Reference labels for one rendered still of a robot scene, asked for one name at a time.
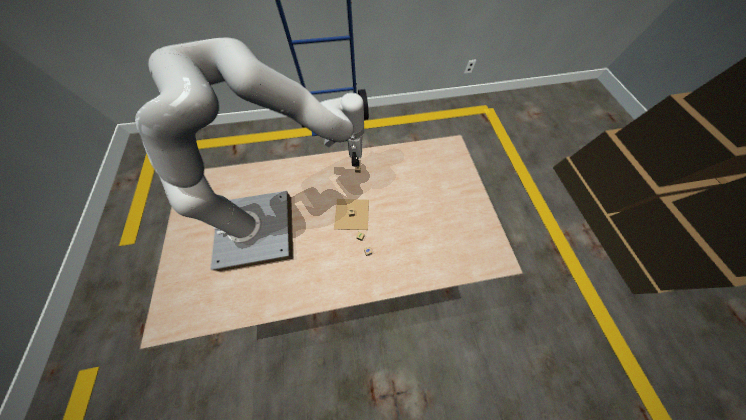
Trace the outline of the tan flat mat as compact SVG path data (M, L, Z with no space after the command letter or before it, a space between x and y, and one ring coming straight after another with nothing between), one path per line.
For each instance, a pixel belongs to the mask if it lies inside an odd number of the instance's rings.
M348 209L354 208L355 216ZM334 229L368 230L369 200L337 199Z

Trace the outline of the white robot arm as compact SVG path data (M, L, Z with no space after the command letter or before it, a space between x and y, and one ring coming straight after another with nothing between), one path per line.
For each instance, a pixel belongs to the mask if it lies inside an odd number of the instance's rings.
M162 47L151 54L148 66L160 95L138 110L135 122L172 208L221 230L218 235L224 233L237 243L252 240L260 231L261 220L254 212L217 195L204 175L195 134L219 112L211 85L226 79L237 96L292 118L325 138L327 147L364 133L361 96L348 93L320 103L302 85L261 63L237 39L213 38Z

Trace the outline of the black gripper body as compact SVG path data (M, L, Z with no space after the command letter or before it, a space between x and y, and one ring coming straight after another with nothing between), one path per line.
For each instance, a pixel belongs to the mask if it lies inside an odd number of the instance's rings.
M364 135L364 133L363 133L363 135ZM363 146L363 138L362 138L362 136L359 137L359 138L357 138L357 139L355 139L355 140L351 140L351 138L348 139L348 150L349 150L349 156L350 156L350 158L352 157L353 152L356 152L356 156L358 158L362 157L362 146ZM362 138L362 145L361 145L361 138Z

